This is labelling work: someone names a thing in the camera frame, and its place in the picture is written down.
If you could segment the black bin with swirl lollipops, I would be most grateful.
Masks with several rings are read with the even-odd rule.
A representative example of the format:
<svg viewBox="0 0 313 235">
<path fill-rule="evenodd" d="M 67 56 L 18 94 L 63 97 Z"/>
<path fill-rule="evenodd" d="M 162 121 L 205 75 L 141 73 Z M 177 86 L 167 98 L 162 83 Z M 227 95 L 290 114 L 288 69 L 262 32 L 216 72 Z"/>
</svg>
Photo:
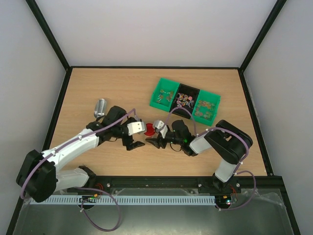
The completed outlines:
<svg viewBox="0 0 313 235">
<path fill-rule="evenodd" d="M 200 89 L 180 83 L 178 90 L 174 95 L 170 111 L 172 111 L 176 107 L 182 107 L 186 109 L 190 114 L 192 114 L 199 93 Z"/>
</svg>

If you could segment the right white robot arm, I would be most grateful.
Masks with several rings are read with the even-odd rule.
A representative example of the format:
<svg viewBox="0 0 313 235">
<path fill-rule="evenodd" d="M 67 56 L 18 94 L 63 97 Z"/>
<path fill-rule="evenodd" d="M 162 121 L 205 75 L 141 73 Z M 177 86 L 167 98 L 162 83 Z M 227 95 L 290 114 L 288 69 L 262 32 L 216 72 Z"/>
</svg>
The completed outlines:
<svg viewBox="0 0 313 235">
<path fill-rule="evenodd" d="M 171 128 L 163 121 L 156 120 L 153 128 L 157 136 L 147 138 L 146 142 L 158 149 L 175 144 L 187 156 L 196 156 L 208 149 L 214 149 L 222 158 L 212 176 L 212 187 L 219 192 L 230 187 L 231 178 L 253 145 L 248 134 L 223 119 L 215 127 L 196 136 L 191 134 L 183 120 L 174 121 Z"/>
</svg>

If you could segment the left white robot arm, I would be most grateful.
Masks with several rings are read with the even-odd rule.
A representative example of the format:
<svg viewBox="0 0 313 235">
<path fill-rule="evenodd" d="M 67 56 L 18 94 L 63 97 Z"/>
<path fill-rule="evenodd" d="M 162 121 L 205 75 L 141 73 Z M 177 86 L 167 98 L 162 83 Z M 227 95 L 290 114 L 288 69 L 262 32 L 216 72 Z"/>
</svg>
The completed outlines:
<svg viewBox="0 0 313 235">
<path fill-rule="evenodd" d="M 97 117 L 68 141 L 42 152 L 30 151 L 16 179 L 21 187 L 20 198 L 42 202 L 57 191 L 85 186 L 93 175 L 90 169 L 80 166 L 63 171 L 63 167 L 111 138 L 121 139 L 128 151 L 144 146 L 143 142 L 134 141 L 133 135 L 145 131 L 146 125 L 135 109 L 126 112 L 119 106 L 111 107 L 107 114 Z"/>
</svg>

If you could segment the red round lid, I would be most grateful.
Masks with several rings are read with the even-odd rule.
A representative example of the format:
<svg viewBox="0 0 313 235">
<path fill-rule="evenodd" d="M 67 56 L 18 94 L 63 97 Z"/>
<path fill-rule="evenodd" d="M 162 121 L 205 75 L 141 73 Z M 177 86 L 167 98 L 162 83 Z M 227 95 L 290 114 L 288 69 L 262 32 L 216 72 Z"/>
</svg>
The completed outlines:
<svg viewBox="0 0 313 235">
<path fill-rule="evenodd" d="M 155 134 L 155 129 L 153 127 L 152 123 L 146 123 L 146 132 L 144 133 L 144 135 L 150 137 L 153 136 Z"/>
</svg>

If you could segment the green bin with gummies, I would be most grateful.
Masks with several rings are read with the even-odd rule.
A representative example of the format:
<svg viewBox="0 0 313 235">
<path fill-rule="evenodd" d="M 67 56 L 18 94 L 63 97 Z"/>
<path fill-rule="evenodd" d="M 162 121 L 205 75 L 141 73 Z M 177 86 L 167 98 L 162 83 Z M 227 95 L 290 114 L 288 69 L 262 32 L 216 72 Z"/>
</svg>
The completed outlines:
<svg viewBox="0 0 313 235">
<path fill-rule="evenodd" d="M 212 126 L 218 112 L 220 100 L 220 95 L 200 90 L 192 112 L 194 120 Z"/>
</svg>

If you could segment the metal scoop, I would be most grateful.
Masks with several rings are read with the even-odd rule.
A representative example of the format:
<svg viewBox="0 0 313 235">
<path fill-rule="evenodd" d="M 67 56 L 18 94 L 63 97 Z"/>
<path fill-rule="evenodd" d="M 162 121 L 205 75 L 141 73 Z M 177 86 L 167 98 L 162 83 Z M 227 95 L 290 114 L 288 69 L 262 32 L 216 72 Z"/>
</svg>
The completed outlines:
<svg viewBox="0 0 313 235">
<path fill-rule="evenodd" d="M 93 115 L 96 118 L 96 120 L 99 120 L 100 118 L 105 116 L 107 107 L 107 101 L 105 99 L 99 99 L 95 105 Z"/>
</svg>

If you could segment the green bin with lollipops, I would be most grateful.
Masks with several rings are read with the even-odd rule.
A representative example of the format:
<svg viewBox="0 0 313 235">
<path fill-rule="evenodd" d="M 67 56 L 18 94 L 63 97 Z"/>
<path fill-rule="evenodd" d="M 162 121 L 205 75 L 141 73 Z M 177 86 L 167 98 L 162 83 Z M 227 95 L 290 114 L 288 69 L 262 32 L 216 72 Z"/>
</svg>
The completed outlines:
<svg viewBox="0 0 313 235">
<path fill-rule="evenodd" d="M 169 112 L 179 85 L 179 82 L 161 78 L 152 93 L 150 106 Z"/>
</svg>

